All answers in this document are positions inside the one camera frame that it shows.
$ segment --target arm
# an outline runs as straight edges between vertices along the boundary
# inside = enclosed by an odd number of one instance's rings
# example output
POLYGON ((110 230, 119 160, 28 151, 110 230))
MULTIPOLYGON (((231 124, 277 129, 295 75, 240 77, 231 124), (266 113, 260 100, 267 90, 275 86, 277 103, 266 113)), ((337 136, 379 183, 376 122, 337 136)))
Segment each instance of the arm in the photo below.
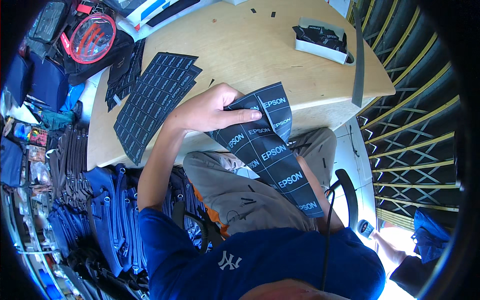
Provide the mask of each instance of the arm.
MULTIPOLYGON (((301 156, 298 156, 297 161, 300 164, 300 167, 302 168, 303 173, 305 173, 305 176, 307 177, 307 180, 310 183, 310 186, 312 187, 312 190, 315 193, 315 196, 317 197, 320 207, 325 213, 323 217, 316 218, 316 219, 317 219, 318 230, 321 233, 326 234, 328 211, 330 210, 330 203, 325 197, 324 191, 320 183, 318 182, 318 179, 315 177, 312 170, 310 170, 310 168, 307 166, 307 162, 305 161, 305 159, 301 156)), ((342 220, 340 220, 335 210, 332 210, 332 216, 330 218, 330 233, 336 233, 344 228, 345 226, 343 226, 342 220)))
POLYGON ((262 117, 261 112, 253 109, 223 111, 224 106, 242 96, 228 84, 217 84, 172 111, 163 123, 138 181, 140 211, 145 207, 162 210, 173 163, 188 132, 223 129, 262 117))

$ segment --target blue t-shirt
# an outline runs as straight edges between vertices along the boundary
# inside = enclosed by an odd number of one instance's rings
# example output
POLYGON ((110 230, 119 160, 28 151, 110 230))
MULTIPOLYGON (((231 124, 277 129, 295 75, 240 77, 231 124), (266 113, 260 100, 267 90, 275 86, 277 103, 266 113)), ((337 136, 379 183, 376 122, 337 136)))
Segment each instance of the blue t-shirt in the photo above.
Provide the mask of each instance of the blue t-shirt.
MULTIPOLYGON (((187 233, 160 211, 144 208, 139 226, 151 299, 239 299, 261 284, 292 278, 320 289, 325 237, 275 228, 236 233, 199 254, 187 233)), ((377 299, 385 285, 378 255, 346 228, 330 236, 325 291, 377 299)))

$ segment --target khaki pants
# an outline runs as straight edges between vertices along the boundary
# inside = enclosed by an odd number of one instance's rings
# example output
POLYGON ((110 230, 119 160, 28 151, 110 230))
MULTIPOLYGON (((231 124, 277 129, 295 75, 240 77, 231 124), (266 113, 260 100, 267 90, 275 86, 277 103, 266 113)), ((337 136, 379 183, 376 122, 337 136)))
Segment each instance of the khaki pants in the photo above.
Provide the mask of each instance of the khaki pants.
MULTIPOLYGON (((292 139, 292 151, 305 158, 322 187, 330 187, 336 137, 320 128, 292 139)), ((316 230, 308 218, 272 187, 231 171, 244 166, 231 153, 191 152, 183 161, 188 178, 203 197, 204 204, 218 212, 229 235, 269 228, 316 230)))

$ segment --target person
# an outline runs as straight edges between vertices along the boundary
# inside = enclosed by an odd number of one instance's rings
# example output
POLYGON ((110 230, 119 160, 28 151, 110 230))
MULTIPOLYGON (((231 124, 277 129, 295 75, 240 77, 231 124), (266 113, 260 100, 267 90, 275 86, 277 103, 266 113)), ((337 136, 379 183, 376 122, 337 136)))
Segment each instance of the person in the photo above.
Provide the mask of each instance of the person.
POLYGON ((377 299, 385 271, 333 211, 322 290, 327 212, 336 137, 329 129, 297 139, 294 151, 324 217, 307 218, 275 189, 229 169, 232 154, 189 153, 184 169, 227 226, 226 240, 199 254, 186 232, 161 212, 168 179, 185 135, 258 120, 253 109, 223 111, 243 94, 218 84, 175 108, 158 134, 138 183, 139 227, 151 299, 377 299))
POLYGON ((360 220, 357 229, 364 237, 377 241, 387 259, 396 265, 396 269, 390 274, 390 280, 412 297, 418 298, 446 248, 450 234, 426 209, 418 208, 413 222, 415 233, 412 239, 416 243, 416 251, 412 253, 398 249, 385 240, 381 233, 366 220, 360 220))

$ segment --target white box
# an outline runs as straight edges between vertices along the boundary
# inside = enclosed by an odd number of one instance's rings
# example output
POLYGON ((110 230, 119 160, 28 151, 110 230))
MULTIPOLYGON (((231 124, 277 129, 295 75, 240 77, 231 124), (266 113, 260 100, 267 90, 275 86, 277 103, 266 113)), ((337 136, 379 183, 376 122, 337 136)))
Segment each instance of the white box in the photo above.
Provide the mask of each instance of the white box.
POLYGON ((247 1, 247 0, 223 0, 223 1, 228 2, 228 3, 231 3, 231 4, 233 4, 233 5, 238 5, 238 4, 243 3, 243 2, 245 2, 245 1, 247 1))
MULTIPOLYGON (((299 20, 299 27, 302 28, 308 28, 308 26, 322 26, 325 29, 330 29, 335 32, 335 34, 339 37, 340 41, 343 41, 343 36, 345 33, 345 30, 341 27, 331 25, 322 21, 318 21, 315 19, 310 19, 310 18, 305 18, 301 17, 299 20)), ((340 64, 347 64, 347 65, 353 65, 355 64, 353 56, 348 52, 348 45, 346 45, 345 49, 347 50, 347 53, 343 53, 340 51, 336 51, 333 49, 330 49, 328 47, 324 47, 321 45, 317 45, 314 43, 306 42, 303 40, 299 40, 296 35, 295 35, 295 50, 303 51, 303 52, 308 52, 314 55, 318 55, 321 57, 324 57, 329 60, 336 61, 340 64), (352 63, 346 63, 347 58, 351 56, 351 60, 353 60, 352 63)))

